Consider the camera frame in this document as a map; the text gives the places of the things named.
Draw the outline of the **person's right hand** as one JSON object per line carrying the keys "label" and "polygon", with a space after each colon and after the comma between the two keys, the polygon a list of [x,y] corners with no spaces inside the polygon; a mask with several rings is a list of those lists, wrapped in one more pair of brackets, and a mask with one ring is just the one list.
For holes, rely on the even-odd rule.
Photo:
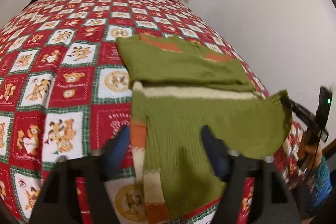
{"label": "person's right hand", "polygon": [[308,170],[314,170],[319,167],[322,160],[322,148],[319,143],[315,143],[313,145],[308,145],[306,143],[306,132],[302,134],[302,139],[299,145],[298,150],[298,158],[303,160],[305,155],[308,154],[310,156],[310,160],[307,163]]}

